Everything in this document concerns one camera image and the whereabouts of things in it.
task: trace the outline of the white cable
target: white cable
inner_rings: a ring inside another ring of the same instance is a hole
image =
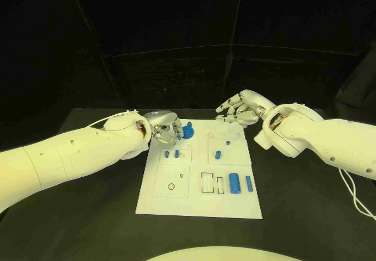
[[[125,113],[116,113],[116,114],[113,114],[113,115],[105,117],[103,119],[95,121],[90,125],[87,125],[86,128],[90,127],[90,126],[93,126],[98,122],[100,122],[100,121],[103,121],[103,120],[108,120],[109,118],[112,118],[112,117],[115,117],[115,116],[118,116],[118,115],[122,115],[122,114],[125,114]]]
[[[338,174],[341,175],[342,182],[344,182],[344,184],[345,184],[345,186],[347,186],[347,189],[348,189],[348,192],[350,192],[350,194],[351,194],[351,196],[353,196],[354,207],[355,207],[355,209],[358,210],[358,212],[360,212],[363,215],[371,217],[371,218],[376,220],[376,216],[370,213],[368,209],[365,208],[365,206],[363,205],[363,203],[360,202],[360,200],[358,200],[357,197],[355,197],[355,185],[354,185],[353,178],[351,178],[350,174],[347,173],[347,171],[345,171],[345,170],[342,170],[342,171],[344,171],[344,173],[347,174],[348,179],[350,179],[351,184],[353,184],[353,190],[351,190],[351,189],[350,189],[350,186],[348,186],[348,183],[347,183],[347,181],[345,181],[345,179],[344,179],[344,176],[342,176],[342,173],[341,173],[341,169],[338,169]],[[355,203],[360,204],[360,206],[363,207],[363,209],[365,210],[367,213],[363,212],[363,211],[358,209],[358,206],[357,206]]]

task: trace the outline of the white board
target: white board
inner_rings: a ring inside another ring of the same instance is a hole
[[[181,120],[181,124],[188,121],[194,129],[190,139],[175,145],[151,140],[135,213],[260,219],[243,128],[216,120]],[[239,194],[230,193],[230,173],[239,175]],[[246,176],[253,192],[247,191]]]

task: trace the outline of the black tablecloth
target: black tablecloth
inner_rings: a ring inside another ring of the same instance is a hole
[[[59,132],[121,111],[73,109]],[[216,116],[213,110],[172,111],[181,119]],[[265,151],[253,141],[259,130],[260,122],[244,133],[262,220],[136,215],[142,152],[10,208],[0,223],[0,260],[145,260],[198,246],[250,247],[302,260],[376,260],[376,222],[355,211],[337,169],[309,150],[293,159],[275,148]],[[376,212],[374,185],[353,177]]]

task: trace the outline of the large blue cylinder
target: large blue cylinder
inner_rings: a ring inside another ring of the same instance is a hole
[[[239,175],[237,173],[229,174],[229,192],[232,194],[240,193],[240,183],[239,183]]]

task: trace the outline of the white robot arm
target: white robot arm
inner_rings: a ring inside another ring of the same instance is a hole
[[[103,128],[90,126],[106,120]],[[144,115],[126,111],[87,127],[0,153],[0,212],[37,191],[80,178],[135,157],[148,149],[149,138],[177,143],[181,123],[171,111]],[[172,126],[175,136],[167,134]]]
[[[273,146],[288,157],[311,149],[331,166],[376,180],[376,126],[341,119],[324,120],[304,104],[275,104],[243,90],[216,109],[216,119],[243,127],[263,120],[256,143]]]

